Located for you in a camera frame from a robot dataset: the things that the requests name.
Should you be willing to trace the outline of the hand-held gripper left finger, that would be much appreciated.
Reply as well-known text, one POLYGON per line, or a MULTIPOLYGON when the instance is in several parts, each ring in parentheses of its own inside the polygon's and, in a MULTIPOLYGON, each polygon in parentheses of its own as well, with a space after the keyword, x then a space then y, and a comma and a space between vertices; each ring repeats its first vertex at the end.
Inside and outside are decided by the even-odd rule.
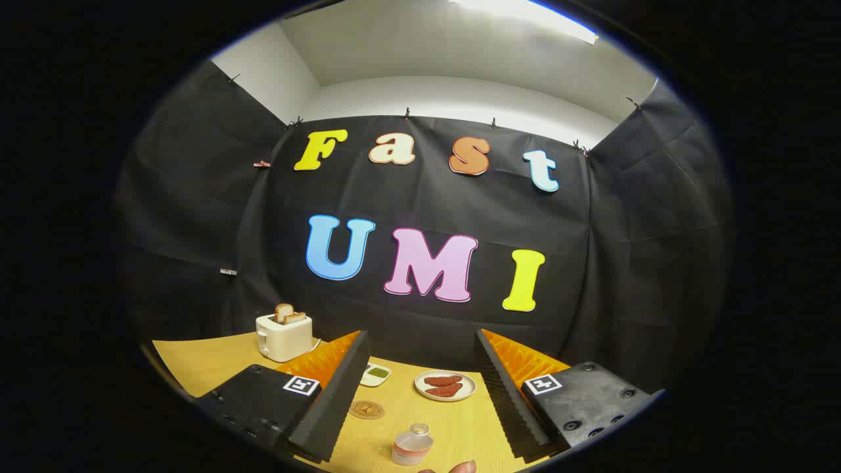
POLYGON ((369 356, 369 333, 355 330, 275 369, 250 365, 195 404, 265 451, 329 461, 369 356))

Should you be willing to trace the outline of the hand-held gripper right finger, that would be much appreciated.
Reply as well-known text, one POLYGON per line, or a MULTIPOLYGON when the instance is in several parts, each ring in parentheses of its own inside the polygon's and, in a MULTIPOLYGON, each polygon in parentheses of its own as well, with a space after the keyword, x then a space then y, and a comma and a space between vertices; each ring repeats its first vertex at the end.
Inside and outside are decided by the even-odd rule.
POLYGON ((660 397, 598 363, 566 365, 483 328, 474 352, 512 452, 528 462, 580 449, 660 397))

